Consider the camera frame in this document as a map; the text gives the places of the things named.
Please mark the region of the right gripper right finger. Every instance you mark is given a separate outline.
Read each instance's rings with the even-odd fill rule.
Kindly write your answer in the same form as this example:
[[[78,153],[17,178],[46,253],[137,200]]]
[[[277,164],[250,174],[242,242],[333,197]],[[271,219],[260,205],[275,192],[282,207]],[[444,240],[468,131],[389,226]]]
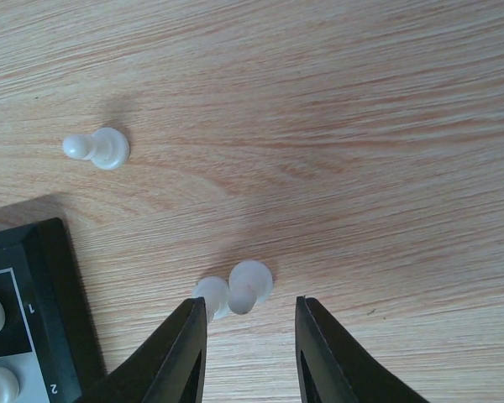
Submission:
[[[303,402],[423,402],[312,297],[296,300],[297,372]]]

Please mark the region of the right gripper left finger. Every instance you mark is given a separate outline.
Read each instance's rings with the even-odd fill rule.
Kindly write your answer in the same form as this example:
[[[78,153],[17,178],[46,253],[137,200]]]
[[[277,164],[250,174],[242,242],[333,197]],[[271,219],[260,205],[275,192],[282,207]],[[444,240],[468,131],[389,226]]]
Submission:
[[[185,299],[126,361],[84,393],[81,400],[200,402],[206,356],[205,300]]]

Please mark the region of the white chess pawn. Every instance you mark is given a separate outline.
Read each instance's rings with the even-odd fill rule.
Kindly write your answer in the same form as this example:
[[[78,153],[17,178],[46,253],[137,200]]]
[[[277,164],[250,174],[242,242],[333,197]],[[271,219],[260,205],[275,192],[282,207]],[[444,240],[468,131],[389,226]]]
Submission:
[[[13,403],[18,398],[20,385],[16,375],[0,367],[0,403]]]

